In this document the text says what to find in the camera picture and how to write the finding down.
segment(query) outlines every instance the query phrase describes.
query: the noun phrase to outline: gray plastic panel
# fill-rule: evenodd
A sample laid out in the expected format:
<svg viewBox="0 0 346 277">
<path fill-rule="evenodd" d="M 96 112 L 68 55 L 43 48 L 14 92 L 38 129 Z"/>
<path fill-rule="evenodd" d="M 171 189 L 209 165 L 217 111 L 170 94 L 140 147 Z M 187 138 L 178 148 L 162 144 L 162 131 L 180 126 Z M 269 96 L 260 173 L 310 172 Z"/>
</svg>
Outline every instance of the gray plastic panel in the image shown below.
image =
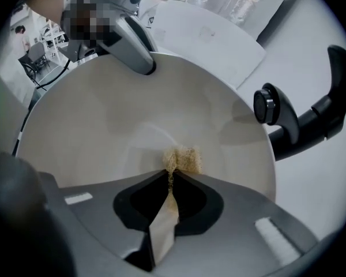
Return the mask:
<svg viewBox="0 0 346 277">
<path fill-rule="evenodd" d="M 61 224 L 72 252 L 77 277 L 148 277 L 142 271 L 109 252 L 91 236 L 77 220 L 52 175 L 41 173 L 40 182 L 48 200 L 49 209 Z"/>
<path fill-rule="evenodd" d="M 108 250 L 125 258 L 139 250 L 144 233 L 128 229 L 113 209 L 115 196 L 129 186 L 135 185 L 159 171 L 146 173 L 137 177 L 120 179 L 102 184 L 76 186 L 61 189 L 64 196 L 88 192 L 93 199 L 70 205 L 79 221 Z"/>
<path fill-rule="evenodd" d="M 308 253 L 294 261 L 290 265 L 285 266 L 277 272 L 273 272 L 266 277 L 297 277 L 308 269 L 313 262 L 321 257 L 324 251 L 332 244 L 336 239 L 337 233 L 332 233 L 323 238 L 316 246 L 312 248 Z"/>
<path fill-rule="evenodd" d="M 281 268 L 278 261 L 254 226 L 256 220 L 265 217 L 270 217 L 304 252 L 317 243 L 301 222 L 265 196 L 205 175 L 190 176 L 222 196 L 222 216 L 203 235 L 176 237 L 154 273 L 171 277 L 258 277 L 277 271 Z"/>
<path fill-rule="evenodd" d="M 72 217 L 75 219 L 76 215 L 86 230 L 93 234 L 104 248 L 120 257 L 125 257 L 133 249 L 137 250 L 140 247 L 143 233 L 123 226 L 112 206 L 114 197 L 121 190 L 157 172 L 119 181 L 62 189 L 63 196 L 84 192 L 93 196 L 93 199 L 70 206 L 66 206 L 63 200 L 62 206 L 66 206 L 68 213 L 71 213 L 69 212 L 71 209 L 74 213 L 71 213 Z M 258 192 L 205 175 L 189 175 L 222 196 L 223 213 L 204 234 L 176 237 L 171 250 L 153 270 L 154 274 L 171 277 L 212 277 L 233 274 L 259 277 L 278 271 L 281 269 L 279 262 L 254 225 L 254 222 L 261 218 L 270 217 L 300 252 L 307 252 L 317 244 L 315 236 L 300 221 Z M 77 269 L 79 269 L 78 261 L 84 261 L 84 254 L 89 253 L 83 250 L 89 248 L 88 246 L 72 246 L 72 248 L 75 249 L 74 254 L 77 256 Z M 120 259 L 118 262 L 115 261 L 115 264 L 134 269 Z"/>
</svg>

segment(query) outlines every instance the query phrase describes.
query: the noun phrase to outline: white sticker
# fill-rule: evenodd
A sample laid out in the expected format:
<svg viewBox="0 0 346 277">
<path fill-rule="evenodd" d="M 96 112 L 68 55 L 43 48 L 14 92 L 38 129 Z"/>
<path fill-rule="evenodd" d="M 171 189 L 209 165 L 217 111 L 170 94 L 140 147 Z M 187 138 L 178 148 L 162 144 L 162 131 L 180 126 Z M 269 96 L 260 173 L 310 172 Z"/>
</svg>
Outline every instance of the white sticker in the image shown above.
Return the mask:
<svg viewBox="0 0 346 277">
<path fill-rule="evenodd" d="M 258 219 L 255 222 L 255 227 L 282 267 L 291 264 L 301 256 L 270 218 Z"/>
<path fill-rule="evenodd" d="M 92 199 L 92 195 L 90 193 L 82 193 L 82 194 L 77 194 L 74 196 L 67 196 L 64 199 L 65 199 L 66 204 L 72 205 L 75 203 L 90 200 L 90 199 Z"/>
</svg>

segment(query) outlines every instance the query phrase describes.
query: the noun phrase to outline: black chair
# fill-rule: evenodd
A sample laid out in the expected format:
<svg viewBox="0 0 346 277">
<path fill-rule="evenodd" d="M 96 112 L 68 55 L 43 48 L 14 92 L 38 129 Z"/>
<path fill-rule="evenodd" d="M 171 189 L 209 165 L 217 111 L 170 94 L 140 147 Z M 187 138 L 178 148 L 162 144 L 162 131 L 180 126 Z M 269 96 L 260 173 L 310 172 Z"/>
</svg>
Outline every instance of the black chair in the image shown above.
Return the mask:
<svg viewBox="0 0 346 277">
<path fill-rule="evenodd" d="M 45 48 L 42 42 L 37 42 L 35 45 L 31 46 L 28 52 L 29 59 L 35 63 L 36 67 L 40 70 L 44 65 L 48 65 L 50 68 L 50 64 L 45 55 Z"/>
<path fill-rule="evenodd" d="M 22 64 L 22 67 L 25 70 L 25 73 L 32 80 L 32 82 L 35 83 L 37 86 L 40 86 L 40 84 L 36 81 L 36 70 L 32 66 L 27 64 L 27 63 L 22 63 L 21 62 L 21 64 Z"/>
</svg>

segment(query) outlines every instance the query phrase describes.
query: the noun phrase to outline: person in white shirt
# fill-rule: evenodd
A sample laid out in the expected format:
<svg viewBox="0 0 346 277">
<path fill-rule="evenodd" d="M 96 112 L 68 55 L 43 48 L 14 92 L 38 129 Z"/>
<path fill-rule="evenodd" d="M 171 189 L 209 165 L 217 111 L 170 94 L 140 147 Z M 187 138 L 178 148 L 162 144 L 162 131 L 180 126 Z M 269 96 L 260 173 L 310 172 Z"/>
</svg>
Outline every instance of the person in white shirt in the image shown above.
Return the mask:
<svg viewBox="0 0 346 277">
<path fill-rule="evenodd" d="M 156 8 L 164 0 L 141 0 L 138 10 L 138 18 L 147 28 L 151 28 L 154 22 Z"/>
<path fill-rule="evenodd" d="M 24 57 L 29 49 L 31 44 L 29 43 L 29 37 L 24 34 L 25 27 L 23 25 L 17 26 L 15 29 L 16 37 L 14 38 L 14 49 L 17 54 L 17 58 Z"/>
<path fill-rule="evenodd" d="M 27 55 L 23 46 L 21 50 Z M 17 100 L 28 108 L 36 93 L 35 84 L 26 75 L 18 60 L 19 56 L 15 44 L 10 40 L 10 20 L 8 20 L 0 33 L 0 77 Z"/>
</svg>

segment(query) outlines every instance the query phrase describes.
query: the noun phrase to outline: black lever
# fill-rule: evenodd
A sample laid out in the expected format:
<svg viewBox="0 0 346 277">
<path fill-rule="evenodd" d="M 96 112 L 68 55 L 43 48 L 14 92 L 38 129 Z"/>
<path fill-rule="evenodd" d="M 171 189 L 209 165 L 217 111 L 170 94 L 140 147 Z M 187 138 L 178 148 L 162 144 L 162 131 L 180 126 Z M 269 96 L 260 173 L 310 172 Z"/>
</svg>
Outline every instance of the black lever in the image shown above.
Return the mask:
<svg viewBox="0 0 346 277">
<path fill-rule="evenodd" d="M 259 123 L 281 126 L 291 144 L 299 139 L 299 121 L 296 112 L 282 90 L 270 83 L 254 94 L 254 112 Z"/>
<path fill-rule="evenodd" d="M 346 50 L 328 47 L 332 85 L 329 93 L 295 120 L 295 111 L 282 91 L 270 84 L 255 92 L 254 111 L 259 123 L 280 125 L 269 135 L 276 161 L 330 139 L 343 128 L 346 115 Z"/>
</svg>

